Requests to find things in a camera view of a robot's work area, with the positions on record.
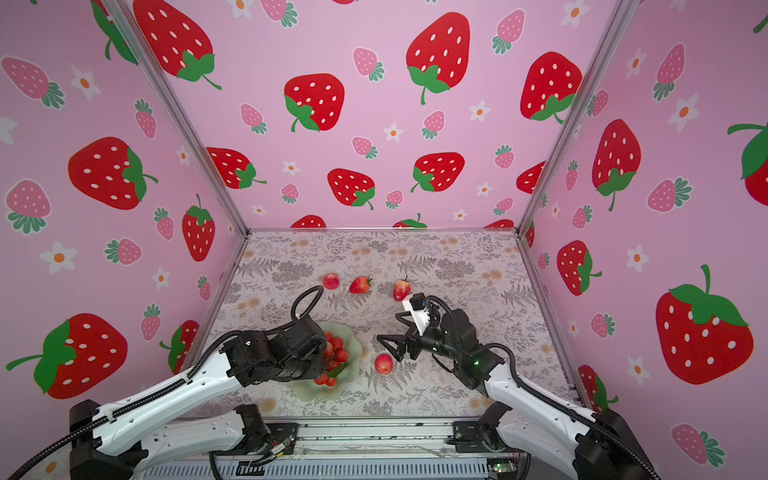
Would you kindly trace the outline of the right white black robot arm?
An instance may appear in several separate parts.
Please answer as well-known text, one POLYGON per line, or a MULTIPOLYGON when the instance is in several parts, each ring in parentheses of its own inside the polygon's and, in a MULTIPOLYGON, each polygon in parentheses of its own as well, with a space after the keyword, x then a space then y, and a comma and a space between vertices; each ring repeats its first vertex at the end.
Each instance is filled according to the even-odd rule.
POLYGON ((427 352, 438 364, 449 359, 455 378, 492 400, 482 421, 491 449, 521 450, 570 479, 659 478, 621 415, 596 413, 525 379, 512 350, 481 343, 463 310, 416 294, 396 318, 406 332, 377 338, 392 357, 417 359, 427 352))

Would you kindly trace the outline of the small red peach back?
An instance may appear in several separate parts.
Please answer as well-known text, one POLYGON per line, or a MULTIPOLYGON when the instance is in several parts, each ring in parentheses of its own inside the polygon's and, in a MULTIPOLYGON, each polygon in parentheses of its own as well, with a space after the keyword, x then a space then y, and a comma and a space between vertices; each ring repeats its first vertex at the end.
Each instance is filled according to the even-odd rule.
POLYGON ((329 273, 323 277, 322 284, 326 290, 336 290, 340 286, 340 279, 336 274, 329 273))

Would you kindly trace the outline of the small red peach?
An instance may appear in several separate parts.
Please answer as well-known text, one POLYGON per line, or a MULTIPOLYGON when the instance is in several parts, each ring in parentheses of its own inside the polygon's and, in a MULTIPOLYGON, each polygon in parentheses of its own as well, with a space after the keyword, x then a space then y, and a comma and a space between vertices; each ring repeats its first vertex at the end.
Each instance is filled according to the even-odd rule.
POLYGON ((375 359, 374 367, 377 373, 389 375, 394 369, 394 360, 390 354, 382 353, 375 359))
POLYGON ((340 279, 336 274, 329 273, 323 277, 322 284, 326 290, 336 290, 340 286, 340 279))

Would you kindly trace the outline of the small red peach front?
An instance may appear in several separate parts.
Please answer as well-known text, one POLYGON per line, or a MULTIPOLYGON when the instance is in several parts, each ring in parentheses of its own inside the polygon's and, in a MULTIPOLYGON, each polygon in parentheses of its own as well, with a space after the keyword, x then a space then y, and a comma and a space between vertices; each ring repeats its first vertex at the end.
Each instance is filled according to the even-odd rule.
POLYGON ((375 359, 374 367, 377 373, 389 375, 394 369, 394 360, 390 354, 382 353, 375 359))

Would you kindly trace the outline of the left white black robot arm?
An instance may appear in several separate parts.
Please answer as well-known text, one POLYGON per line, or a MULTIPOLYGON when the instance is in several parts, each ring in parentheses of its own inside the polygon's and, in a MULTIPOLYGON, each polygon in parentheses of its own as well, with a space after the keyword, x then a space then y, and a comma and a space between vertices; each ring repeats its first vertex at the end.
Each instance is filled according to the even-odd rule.
POLYGON ((134 396, 98 405, 84 401, 70 415, 70 432, 12 473, 21 479, 44 459, 70 449, 73 479, 130 479, 151 457, 142 440, 180 415, 220 396, 266 382, 321 376, 326 335, 308 310, 292 308, 271 330, 233 330, 218 337, 190 368, 134 396))

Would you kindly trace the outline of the red yellow apple with stem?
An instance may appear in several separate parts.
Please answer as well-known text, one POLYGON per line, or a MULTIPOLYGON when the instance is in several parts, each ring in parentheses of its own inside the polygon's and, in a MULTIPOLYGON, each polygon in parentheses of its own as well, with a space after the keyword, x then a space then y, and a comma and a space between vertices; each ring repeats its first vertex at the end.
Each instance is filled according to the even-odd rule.
POLYGON ((403 301, 412 293, 412 286, 407 278, 399 279, 395 282, 393 287, 393 299, 395 301, 403 301))

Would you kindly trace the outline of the red strawberry with green leaves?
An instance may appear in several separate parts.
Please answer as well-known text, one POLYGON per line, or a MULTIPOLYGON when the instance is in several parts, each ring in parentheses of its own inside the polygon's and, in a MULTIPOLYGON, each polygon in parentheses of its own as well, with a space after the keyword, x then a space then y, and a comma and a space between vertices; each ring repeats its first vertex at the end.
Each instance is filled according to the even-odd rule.
POLYGON ((349 287, 349 292, 354 295, 367 294, 371 289, 372 279, 367 276, 357 277, 349 287))

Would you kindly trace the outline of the red cherry bunch with leaf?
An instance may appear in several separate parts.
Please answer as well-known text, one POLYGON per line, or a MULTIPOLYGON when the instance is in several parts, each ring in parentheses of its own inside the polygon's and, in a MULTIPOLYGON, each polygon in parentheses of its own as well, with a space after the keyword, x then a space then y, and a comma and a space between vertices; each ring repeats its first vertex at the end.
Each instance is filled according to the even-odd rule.
POLYGON ((314 379, 319 386, 335 387, 339 375, 348 367, 350 354, 339 336, 326 331, 326 350, 323 353, 324 367, 321 375, 314 379))

